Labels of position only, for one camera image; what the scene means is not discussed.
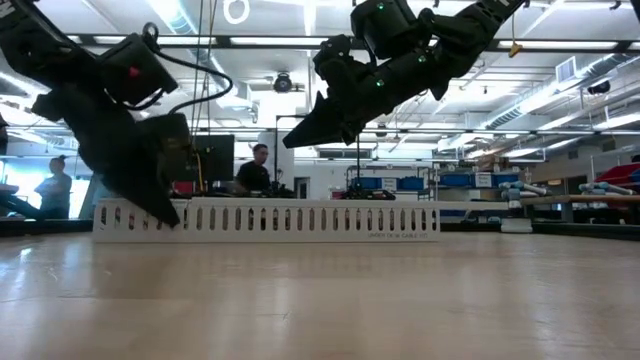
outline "wooden floor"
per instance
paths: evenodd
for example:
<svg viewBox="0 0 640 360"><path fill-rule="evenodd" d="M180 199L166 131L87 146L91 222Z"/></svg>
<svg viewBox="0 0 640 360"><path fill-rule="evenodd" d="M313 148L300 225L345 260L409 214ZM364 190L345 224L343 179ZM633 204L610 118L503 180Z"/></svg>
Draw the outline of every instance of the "wooden floor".
<svg viewBox="0 0 640 360"><path fill-rule="evenodd" d="M640 243L448 236L5 241L0 358L640 359Z"/></svg>

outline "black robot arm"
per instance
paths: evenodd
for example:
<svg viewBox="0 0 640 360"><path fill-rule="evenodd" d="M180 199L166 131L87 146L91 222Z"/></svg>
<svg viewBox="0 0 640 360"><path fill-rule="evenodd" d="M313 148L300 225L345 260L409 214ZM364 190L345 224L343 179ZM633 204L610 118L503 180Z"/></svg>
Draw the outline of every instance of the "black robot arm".
<svg viewBox="0 0 640 360"><path fill-rule="evenodd" d="M136 123L129 112L177 88L154 56L159 51L154 32L157 37L157 28L148 24L142 36L131 34L97 56L67 38L33 0L0 0L0 48L7 62L51 89L38 96L33 112L64 120L78 140L80 156L103 176L105 186L174 226L179 217L161 159L162 144L176 142L154 136L154 124L170 123L179 130L175 136L183 142L186 136L188 144L186 119L170 114ZM152 101L138 105L149 97Z"/></svg>
<svg viewBox="0 0 640 360"><path fill-rule="evenodd" d="M313 111L283 139L285 146L350 144L367 122L413 96L431 90L441 99L449 81L471 69L524 2L480 0L453 17L425 8L417 18L406 0L368 0L356 6L351 28L372 62L354 60L345 35L323 42L313 61L327 82L327 98L316 95ZM430 44L433 36L438 38L435 46ZM376 57L389 60L376 66Z"/></svg>

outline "computer monitor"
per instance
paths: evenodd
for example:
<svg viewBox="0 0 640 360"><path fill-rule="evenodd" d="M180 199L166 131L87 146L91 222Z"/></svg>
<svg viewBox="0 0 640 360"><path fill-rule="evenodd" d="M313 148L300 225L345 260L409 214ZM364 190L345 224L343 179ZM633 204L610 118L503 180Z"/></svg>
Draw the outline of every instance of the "computer monitor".
<svg viewBox="0 0 640 360"><path fill-rule="evenodd" d="M193 139L197 150L204 151L203 178L207 181L232 181L235 136L202 135Z"/></svg>

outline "blue bin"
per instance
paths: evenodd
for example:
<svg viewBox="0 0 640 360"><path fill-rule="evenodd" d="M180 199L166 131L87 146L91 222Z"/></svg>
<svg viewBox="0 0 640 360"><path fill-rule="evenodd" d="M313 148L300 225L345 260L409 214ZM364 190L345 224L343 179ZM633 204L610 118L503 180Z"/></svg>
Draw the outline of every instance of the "blue bin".
<svg viewBox="0 0 640 360"><path fill-rule="evenodd" d="M358 179L351 179L351 186L355 186ZM360 184L363 189L381 189L382 188L382 178L378 177L361 177Z"/></svg>
<svg viewBox="0 0 640 360"><path fill-rule="evenodd" d="M493 174L493 186L498 186L503 182L516 182L518 180L518 174Z"/></svg>
<svg viewBox="0 0 640 360"><path fill-rule="evenodd" d="M440 175L440 185L444 186L471 186L469 174L445 174Z"/></svg>
<svg viewBox="0 0 640 360"><path fill-rule="evenodd" d="M398 179L398 190L424 190L424 178L416 176L407 176Z"/></svg>

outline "cable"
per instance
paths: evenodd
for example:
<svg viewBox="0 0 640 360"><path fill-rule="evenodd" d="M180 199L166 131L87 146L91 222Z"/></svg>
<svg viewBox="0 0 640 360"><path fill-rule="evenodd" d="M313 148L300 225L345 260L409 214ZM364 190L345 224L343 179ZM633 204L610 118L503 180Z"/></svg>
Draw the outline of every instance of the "cable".
<svg viewBox="0 0 640 360"><path fill-rule="evenodd" d="M199 21L198 21L198 35L202 34L202 21L204 18L204 0L200 0L200 13L199 13ZM196 50L196 63L200 63L200 45L202 44L202 36L198 36L198 49ZM193 82L193 99L196 99L196 96L198 95L198 75L200 74L199 71L196 70L196 74L195 74L195 81ZM202 108L198 109L198 118L200 117L200 110ZM193 140L193 138L195 137L195 133L197 131L198 126L193 126L193 119L196 117L196 108L195 106L193 108L191 108L191 139Z"/></svg>
<svg viewBox="0 0 640 360"><path fill-rule="evenodd" d="M202 162L200 161L200 154L198 151L195 151L196 160L198 161L198 180L200 180L200 192L204 192L204 181L202 180Z"/></svg>
<svg viewBox="0 0 640 360"><path fill-rule="evenodd" d="M214 23L215 23L216 9L217 8L218 8L218 0L215 0L215 1L209 0L209 9L211 9L211 13L209 14L209 44L207 46L207 54L206 54L207 59L211 59L211 50L213 49L213 26L214 26ZM210 96L210 92L209 92L209 77L208 76L205 77L205 80L204 80L204 82L202 84L202 92L200 93L200 98L204 98L205 97L205 93L206 93L207 97ZM200 128L200 119L201 119L201 116L202 116L202 104L203 103L200 103L200 106L198 107L198 118L196 120L196 126L193 126L193 133L192 133L192 137L191 137L191 145L194 148L195 148L196 134L197 134L198 129ZM208 117L207 129L208 129L208 133L209 133L208 135L211 135L211 102L210 101L207 101L207 117Z"/></svg>
<svg viewBox="0 0 640 360"><path fill-rule="evenodd" d="M186 66L186 67L189 67L189 68L192 68L192 69L204 71L204 72L206 72L206 73L208 73L210 75L213 75L213 76L219 76L219 77L225 79L229 83L229 85L227 86L226 89L224 89L222 91L219 91L219 92L217 92L217 93L215 93L215 94L213 94L211 96L208 96L208 97L205 97L205 98L202 98L202 99L194 99L194 100L185 101L185 102L183 102L181 104L176 105L173 109L171 109L169 111L169 115L175 114L176 112L178 112L178 110L180 110L182 108L185 108L187 106L191 106L191 105L195 105L195 104L198 104L198 103L201 103L201 102L212 101L212 100L221 98L221 97L227 95L233 89L233 80L231 80L231 78L227 74L223 74L223 73L221 73L219 71L211 70L211 69L206 68L204 66L192 64L192 63L189 63L187 61L183 61L183 60L174 58L173 56L166 55L166 54L164 54L164 53L162 53L160 51L157 51L155 49L152 49L152 51L154 52L154 54L158 55L159 57L161 57L161 58L163 58L163 59L165 59L167 61L173 62L173 63L178 64L178 65Z"/></svg>
<svg viewBox="0 0 640 360"><path fill-rule="evenodd" d="M132 110L132 111L146 110L146 109L150 108L151 106L153 106L153 104L157 103L158 100L160 100L160 98L163 95L164 95L164 90L160 90L157 94L153 95L153 97L149 101L147 101L146 103L144 103L142 105L131 106L131 105L127 105L125 103L122 103L122 106L124 106L127 110Z"/></svg>

